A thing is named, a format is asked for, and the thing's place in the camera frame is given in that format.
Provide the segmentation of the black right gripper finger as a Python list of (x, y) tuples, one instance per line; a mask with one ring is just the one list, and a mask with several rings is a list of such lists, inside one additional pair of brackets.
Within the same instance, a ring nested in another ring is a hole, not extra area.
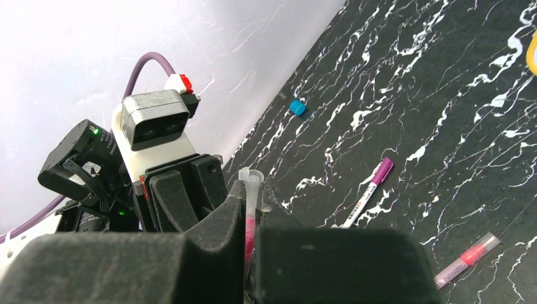
[(305, 227), (270, 184), (258, 219), (256, 303), (441, 303), (426, 252), (408, 234)]

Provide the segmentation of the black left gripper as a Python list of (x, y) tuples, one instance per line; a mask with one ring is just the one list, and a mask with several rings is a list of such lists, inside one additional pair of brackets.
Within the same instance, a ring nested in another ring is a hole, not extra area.
[(235, 181), (227, 196), (217, 157), (163, 144), (128, 160), (86, 119), (37, 179), (65, 201), (58, 231), (91, 233), (29, 242), (1, 280), (2, 303), (243, 301), (246, 195)]

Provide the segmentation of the clear grey pen cap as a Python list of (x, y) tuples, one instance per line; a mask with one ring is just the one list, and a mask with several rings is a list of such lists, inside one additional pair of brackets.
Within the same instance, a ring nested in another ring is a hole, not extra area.
[(244, 167), (239, 170), (238, 179), (244, 182), (246, 190), (246, 218), (255, 218), (258, 195), (265, 176), (259, 170)]

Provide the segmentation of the white marker pen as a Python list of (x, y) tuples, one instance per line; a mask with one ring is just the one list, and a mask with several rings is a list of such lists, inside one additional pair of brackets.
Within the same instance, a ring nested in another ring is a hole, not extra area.
[(371, 199), (373, 193), (377, 189), (379, 185), (381, 185), (387, 178), (387, 176), (390, 174), (394, 167), (393, 161), (385, 157), (382, 162), (378, 165), (374, 172), (374, 176), (369, 182), (369, 185), (367, 186), (365, 192), (361, 196), (361, 198), (358, 200), (354, 208), (352, 209), (349, 216), (346, 218), (344, 223), (341, 225), (341, 228), (347, 229), (350, 228), (358, 219), (359, 215), (365, 208), (366, 204)]

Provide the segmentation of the dark pink pen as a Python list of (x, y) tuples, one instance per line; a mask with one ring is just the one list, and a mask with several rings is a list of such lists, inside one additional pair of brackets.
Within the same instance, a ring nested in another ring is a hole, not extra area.
[(253, 254), (255, 243), (256, 219), (248, 217), (245, 225), (245, 249), (244, 249), (244, 269), (247, 271), (250, 267), (250, 261)]

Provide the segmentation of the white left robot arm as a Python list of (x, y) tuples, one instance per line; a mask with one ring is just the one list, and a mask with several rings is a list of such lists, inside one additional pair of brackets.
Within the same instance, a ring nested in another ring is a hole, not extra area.
[(50, 152), (39, 183), (59, 194), (21, 230), (1, 237), (1, 270), (33, 239), (55, 232), (185, 232), (227, 196), (218, 155), (194, 152), (186, 136), (135, 152), (89, 120)]

